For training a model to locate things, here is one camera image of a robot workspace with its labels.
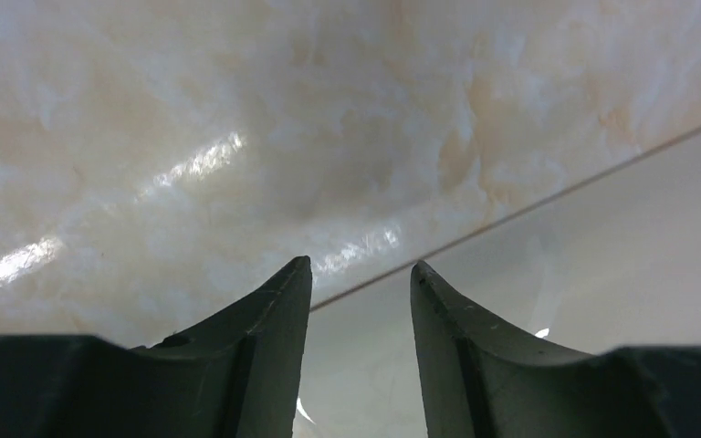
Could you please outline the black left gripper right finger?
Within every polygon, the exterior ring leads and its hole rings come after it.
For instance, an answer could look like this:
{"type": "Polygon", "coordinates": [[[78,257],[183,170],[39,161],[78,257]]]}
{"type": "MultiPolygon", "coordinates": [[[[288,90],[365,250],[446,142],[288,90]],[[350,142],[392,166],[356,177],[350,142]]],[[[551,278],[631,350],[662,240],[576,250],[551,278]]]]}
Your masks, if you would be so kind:
{"type": "Polygon", "coordinates": [[[701,346],[569,349],[483,308],[425,262],[410,297],[431,437],[701,437],[701,346]]]}

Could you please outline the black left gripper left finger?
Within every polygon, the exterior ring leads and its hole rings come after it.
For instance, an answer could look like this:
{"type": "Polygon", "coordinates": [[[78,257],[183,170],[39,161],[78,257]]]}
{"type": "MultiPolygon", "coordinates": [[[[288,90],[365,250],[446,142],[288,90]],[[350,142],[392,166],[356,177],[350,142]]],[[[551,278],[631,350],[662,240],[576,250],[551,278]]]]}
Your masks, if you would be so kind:
{"type": "Polygon", "coordinates": [[[0,437],[289,437],[311,291],[302,255],[150,347],[0,335],[0,437]]]}

